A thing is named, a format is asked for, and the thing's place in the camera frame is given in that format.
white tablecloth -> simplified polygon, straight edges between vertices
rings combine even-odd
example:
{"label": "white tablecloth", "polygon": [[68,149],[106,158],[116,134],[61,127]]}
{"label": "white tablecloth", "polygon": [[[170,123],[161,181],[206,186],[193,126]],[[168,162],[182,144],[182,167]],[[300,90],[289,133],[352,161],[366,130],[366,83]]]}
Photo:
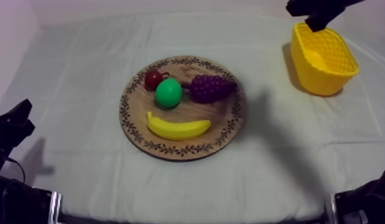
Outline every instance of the white tablecloth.
{"label": "white tablecloth", "polygon": [[[64,195],[64,212],[156,223],[275,222],[322,212],[321,195],[385,169],[385,42],[342,32],[360,73],[321,98],[291,84],[296,20],[253,13],[130,14],[46,28],[0,106],[24,98],[36,125],[12,154],[27,183]],[[119,123],[123,88],[140,69],[196,55],[229,69],[249,112],[208,158],[172,163],[135,148]],[[15,166],[2,171],[19,177]]]}

red cherry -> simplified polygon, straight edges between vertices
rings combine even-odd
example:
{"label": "red cherry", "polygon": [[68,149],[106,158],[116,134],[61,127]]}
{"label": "red cherry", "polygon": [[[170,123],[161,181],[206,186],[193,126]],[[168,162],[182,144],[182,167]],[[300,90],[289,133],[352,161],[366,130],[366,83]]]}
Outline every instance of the red cherry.
{"label": "red cherry", "polygon": [[145,88],[148,91],[155,91],[159,83],[163,81],[163,75],[157,70],[149,71],[145,75]]}

white wall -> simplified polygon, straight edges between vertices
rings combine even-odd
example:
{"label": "white wall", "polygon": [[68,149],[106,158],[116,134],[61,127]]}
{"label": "white wall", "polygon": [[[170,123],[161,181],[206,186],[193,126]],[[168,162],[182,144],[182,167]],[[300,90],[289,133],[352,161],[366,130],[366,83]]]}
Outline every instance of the white wall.
{"label": "white wall", "polygon": [[27,0],[0,0],[0,100],[37,29]]}
{"label": "white wall", "polygon": [[[42,24],[51,26],[122,13],[171,13],[239,10],[289,17],[288,0],[33,0]],[[385,0],[366,0],[349,7],[332,26],[385,36]]]}

wooden plate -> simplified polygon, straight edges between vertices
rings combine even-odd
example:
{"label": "wooden plate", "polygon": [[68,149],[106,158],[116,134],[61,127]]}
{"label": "wooden plate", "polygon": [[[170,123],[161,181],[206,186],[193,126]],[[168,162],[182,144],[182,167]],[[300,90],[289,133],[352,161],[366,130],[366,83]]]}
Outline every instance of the wooden plate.
{"label": "wooden plate", "polygon": [[[148,71],[168,72],[180,83],[190,82],[198,74],[221,75],[237,83],[235,93],[213,104],[196,104],[187,94],[173,110],[155,106],[155,92],[144,88]],[[201,136],[186,141],[171,141],[153,134],[147,127],[147,112],[168,122],[211,120],[211,127]],[[230,71],[208,59],[177,56],[156,61],[143,68],[125,88],[120,100],[120,124],[130,141],[143,152],[170,161],[190,161],[212,155],[225,147],[238,133],[246,114],[243,89]]]}

grape bunch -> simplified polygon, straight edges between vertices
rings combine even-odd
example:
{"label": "grape bunch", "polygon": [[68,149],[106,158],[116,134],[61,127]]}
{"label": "grape bunch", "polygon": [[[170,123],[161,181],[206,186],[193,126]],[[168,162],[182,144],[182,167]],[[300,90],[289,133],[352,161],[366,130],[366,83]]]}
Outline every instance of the grape bunch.
{"label": "grape bunch", "polygon": [[226,98],[237,87],[221,76],[198,75],[191,83],[183,83],[182,87],[190,91],[193,101],[200,104],[207,104]]}

